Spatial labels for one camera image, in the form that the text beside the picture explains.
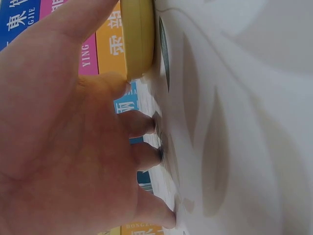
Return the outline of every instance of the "yellow book spine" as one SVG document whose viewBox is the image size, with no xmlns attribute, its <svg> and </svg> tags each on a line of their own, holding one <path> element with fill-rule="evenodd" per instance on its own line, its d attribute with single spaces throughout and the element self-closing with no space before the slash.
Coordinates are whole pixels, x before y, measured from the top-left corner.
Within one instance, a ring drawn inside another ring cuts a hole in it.
<svg viewBox="0 0 313 235">
<path fill-rule="evenodd" d="M 121 227 L 117 227 L 111 230 L 104 231 L 97 235 L 121 235 Z"/>
<path fill-rule="evenodd" d="M 96 44 L 99 73 L 115 71 L 126 76 L 120 3 L 97 30 Z"/>
<path fill-rule="evenodd" d="M 121 235 L 164 235 L 164 232 L 160 226 L 137 222 L 123 225 Z"/>
</svg>

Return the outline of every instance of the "hand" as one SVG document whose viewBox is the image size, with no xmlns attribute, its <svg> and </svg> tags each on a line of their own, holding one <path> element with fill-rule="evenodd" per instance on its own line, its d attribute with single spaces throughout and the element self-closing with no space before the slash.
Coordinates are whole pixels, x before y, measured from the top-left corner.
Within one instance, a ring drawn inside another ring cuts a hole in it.
<svg viewBox="0 0 313 235">
<path fill-rule="evenodd" d="M 116 115 L 129 84 L 79 76 L 82 43 L 116 0 L 70 0 L 0 53 L 0 234 L 94 235 L 130 221 L 175 226 L 136 172 L 160 163 L 129 138 L 154 132 L 140 112 Z"/>
</svg>

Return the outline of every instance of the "yellow round object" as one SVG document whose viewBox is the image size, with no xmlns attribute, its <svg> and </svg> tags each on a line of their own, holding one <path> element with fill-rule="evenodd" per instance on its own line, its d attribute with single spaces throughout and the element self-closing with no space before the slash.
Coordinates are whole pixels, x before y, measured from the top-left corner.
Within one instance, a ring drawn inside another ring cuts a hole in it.
<svg viewBox="0 0 313 235">
<path fill-rule="evenodd" d="M 121 0 L 127 80 L 151 67 L 155 45 L 153 0 Z"/>
</svg>

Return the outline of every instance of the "white surface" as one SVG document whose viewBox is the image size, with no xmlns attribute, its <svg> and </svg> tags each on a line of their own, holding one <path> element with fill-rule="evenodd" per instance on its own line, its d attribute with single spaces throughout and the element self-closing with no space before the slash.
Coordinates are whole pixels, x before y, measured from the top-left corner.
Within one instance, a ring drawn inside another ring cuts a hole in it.
<svg viewBox="0 0 313 235">
<path fill-rule="evenodd" d="M 170 91 L 157 35 L 138 92 L 172 137 L 167 171 L 151 170 L 156 195 L 176 205 L 168 234 L 313 234 L 313 1 L 155 4 Z"/>
</svg>

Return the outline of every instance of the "finger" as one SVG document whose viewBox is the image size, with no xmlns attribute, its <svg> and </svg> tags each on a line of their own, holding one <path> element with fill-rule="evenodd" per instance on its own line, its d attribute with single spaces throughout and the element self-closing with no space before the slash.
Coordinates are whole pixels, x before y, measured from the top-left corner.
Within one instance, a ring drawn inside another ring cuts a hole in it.
<svg viewBox="0 0 313 235">
<path fill-rule="evenodd" d="M 119 99 L 126 91 L 130 90 L 131 85 L 126 78 L 115 72 L 103 73 L 94 76 L 84 76 L 87 79 L 106 84 L 108 86 L 113 99 Z"/>
<path fill-rule="evenodd" d="M 83 43 L 109 17 L 118 0 L 69 0 L 39 21 L 37 27 L 64 34 Z"/>
<path fill-rule="evenodd" d="M 162 151 L 148 143 L 132 144 L 132 153 L 137 162 L 137 170 L 147 170 L 159 165 L 162 161 Z"/>
<path fill-rule="evenodd" d="M 157 224 L 167 229 L 176 226 L 175 214 L 167 207 L 165 202 L 140 187 L 138 190 L 138 205 L 134 221 Z"/>
<path fill-rule="evenodd" d="M 120 121 L 129 133 L 129 138 L 141 137 L 155 131 L 155 122 L 148 115 L 137 110 L 131 110 L 118 115 Z"/>
</svg>

